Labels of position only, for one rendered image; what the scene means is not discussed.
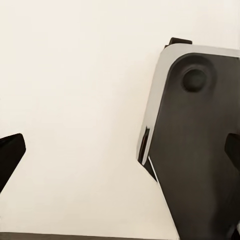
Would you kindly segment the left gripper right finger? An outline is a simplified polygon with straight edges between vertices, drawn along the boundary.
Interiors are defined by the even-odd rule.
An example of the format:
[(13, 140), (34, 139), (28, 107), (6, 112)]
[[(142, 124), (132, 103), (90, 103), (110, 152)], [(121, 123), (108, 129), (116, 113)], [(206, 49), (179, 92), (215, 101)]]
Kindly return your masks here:
[(228, 133), (225, 141), (224, 151), (240, 173), (240, 135)]

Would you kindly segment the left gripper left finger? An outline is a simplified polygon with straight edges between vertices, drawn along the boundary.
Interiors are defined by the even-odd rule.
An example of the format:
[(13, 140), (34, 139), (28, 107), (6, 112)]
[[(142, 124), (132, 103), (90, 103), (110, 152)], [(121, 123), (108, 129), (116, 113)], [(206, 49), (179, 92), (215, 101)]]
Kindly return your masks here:
[(26, 152), (21, 133), (0, 138), (0, 193)]

